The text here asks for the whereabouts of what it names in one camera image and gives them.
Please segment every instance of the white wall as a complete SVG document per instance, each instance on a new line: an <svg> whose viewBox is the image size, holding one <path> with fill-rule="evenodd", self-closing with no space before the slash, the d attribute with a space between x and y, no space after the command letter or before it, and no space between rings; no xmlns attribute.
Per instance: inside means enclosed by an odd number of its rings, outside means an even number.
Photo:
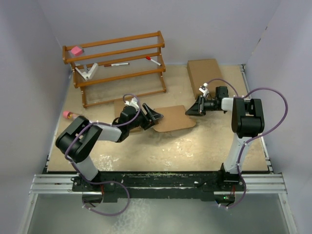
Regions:
<svg viewBox="0 0 312 234"><path fill-rule="evenodd" d="M312 230L311 29L312 1L282 1L246 66L250 88L270 86L288 99L285 122L265 140L275 172L283 172L291 208L303 234ZM263 100L268 129L281 118L283 104L274 94L255 96Z"/></svg>
<svg viewBox="0 0 312 234"><path fill-rule="evenodd" d="M0 0L0 233L19 228L44 167L68 67L36 0Z"/></svg>
<svg viewBox="0 0 312 234"><path fill-rule="evenodd" d="M160 30L164 61L246 63L280 0L39 0L61 45Z"/></svg>

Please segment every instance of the purple cable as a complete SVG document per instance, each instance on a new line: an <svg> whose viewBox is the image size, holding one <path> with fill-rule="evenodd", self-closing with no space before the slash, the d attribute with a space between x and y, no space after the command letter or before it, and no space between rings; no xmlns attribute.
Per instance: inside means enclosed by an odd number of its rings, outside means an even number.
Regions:
<svg viewBox="0 0 312 234"><path fill-rule="evenodd" d="M252 94L253 92L258 91L258 90L269 90L269 91L273 91L273 92L277 93L278 95L280 95L280 96L282 97L284 103L285 103L285 113L284 113L283 117L281 118L281 120L280 120L274 127L272 127L270 130L268 130L267 132L265 132L265 133L263 133L263 134L261 134L261 135L255 136L255 137L253 137L253 138L247 140L247 141L245 142L245 144L243 144L242 148L241 148L240 151L239 151L237 164L240 163L240 159L241 159L241 157L242 157L242 154L243 154L243 151L244 151L245 146L246 146L247 144L249 144L251 141L256 140L256 139L258 139L258 138L260 138L260 137L264 137L265 135L267 135L267 134L271 133L272 131L274 131L279 125L281 125L281 123L284 121L284 119L286 118L286 115L287 115L287 113L288 113L288 103L287 103L286 98L284 97L284 95L281 94L281 92L279 92L279 91L277 91L277 90L275 90L275 89L266 88L266 87L263 87L263 88L256 88L256 89L254 89L254 90L251 90L249 93L247 93L247 95L246 95L244 98L247 98L250 94ZM243 178L243 176L242 176L242 173L241 173L240 170L239 170L239 166L237 166L237 172L238 172L238 175L240 176L240 178L241 178L241 180L242 180L242 182L243 182L243 185L244 185L244 192L243 192L242 197L241 197L236 203L234 203L232 206L229 206L228 208L233 208L233 207L237 206L237 205L244 199L244 197L245 197L245 195L246 195L246 189L247 189L247 188L246 188L246 182L245 182L245 180L244 180L244 178Z"/></svg>
<svg viewBox="0 0 312 234"><path fill-rule="evenodd" d="M73 142L68 146L68 148L67 148L67 150L66 150L66 152L65 152L65 154L64 154L64 155L65 155L65 159L71 162L71 164L72 164L73 168L76 170L76 172L77 172L77 173L81 176L81 178L84 179L87 183L93 184L93 185L101 185L101 184L115 183L115 184L120 185L120 186L126 191L126 193L127 193L127 198L128 198L127 204L126 204L126 206L125 206L121 211L119 211L119 212L117 212L117 213L113 213L113 214L103 213L103 212L96 211L96 210L94 210L94 209L92 209L92 208L86 206L86 208L87 208L88 210L91 210L91 211L93 211L93 212L95 212L95 213L97 213L97 214L99 214L99 215L104 215L104 216L116 216L116 215L119 215L119 214L123 213L123 212L128 208L128 206L129 206L129 204L130 204L130 194L129 194L129 191L127 190L127 188L126 188L123 184L121 184L121 183L119 183L119 182L117 182L117 181L91 182L91 181L87 180L87 178L85 178L85 177L83 176L83 174L81 174L81 172L79 171L79 169L75 166L73 160L72 160L71 158L68 157L68 153L69 153L69 151L71 150L71 148L73 147L73 145L78 141L79 137L80 137L87 129L89 129L92 125L99 124L99 125L106 125L106 126L112 126L112 127L121 127L121 126L125 126L125 125L127 125L127 124L133 122L133 121L138 117L138 115L139 115L139 113L140 113L140 111L141 111L141 103L140 103L140 100L137 98L137 96L134 95L134 94L125 94L125 95L122 97L122 99L123 99L124 102L125 102L125 96L128 96L128 95L130 95L130 96L136 98L136 99L137 99L137 104L138 104L138 111L136 112L136 115L135 115L130 121L128 121L128 122L126 122L126 123L122 123L122 124L117 124L117 125L110 125L110 124L102 123L102 122L93 122L93 123L89 123L89 124L88 124L87 126L85 126L85 127L81 130L81 132L76 136L76 138L75 138L75 139L73 140Z"/></svg>
<svg viewBox="0 0 312 234"><path fill-rule="evenodd" d="M228 85L234 90L236 96L238 97L238 92L237 92L237 90L234 88L234 86L232 86L230 83L228 83L228 82L227 82L226 80L224 80L224 79L215 78L215 79L212 79L212 80L208 81L207 84L209 84L210 82L215 81L215 80L220 80L220 81L223 81L224 83L228 84Z"/></svg>

